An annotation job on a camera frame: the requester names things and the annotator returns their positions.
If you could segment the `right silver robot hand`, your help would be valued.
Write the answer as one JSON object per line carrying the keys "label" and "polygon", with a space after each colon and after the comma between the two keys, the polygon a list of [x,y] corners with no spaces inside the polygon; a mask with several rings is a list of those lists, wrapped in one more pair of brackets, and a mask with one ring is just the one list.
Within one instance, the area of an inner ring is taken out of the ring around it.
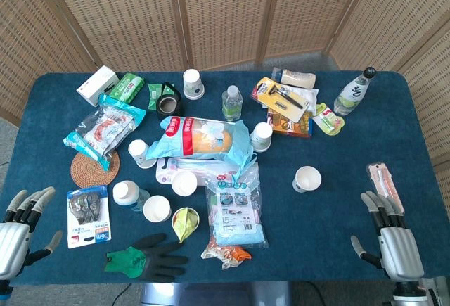
{"label": "right silver robot hand", "polygon": [[380,247],[377,257],[363,249],[359,239],[351,236],[351,243],[360,259],[385,271],[395,282],[417,281],[424,276],[423,264],[413,233],[406,227],[404,213],[393,198],[367,191],[361,200],[368,208],[375,225]]}

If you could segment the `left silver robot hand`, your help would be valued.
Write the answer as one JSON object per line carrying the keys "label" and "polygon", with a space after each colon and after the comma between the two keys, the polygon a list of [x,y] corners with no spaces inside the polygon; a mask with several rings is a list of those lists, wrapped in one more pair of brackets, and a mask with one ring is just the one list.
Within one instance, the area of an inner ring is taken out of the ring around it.
{"label": "left silver robot hand", "polygon": [[63,233],[57,231],[49,244],[41,250],[30,252],[37,223],[44,208],[52,200],[56,190],[49,186],[41,191],[29,194],[19,191],[6,208],[1,222],[1,280],[10,281],[36,261],[51,255],[58,247]]}

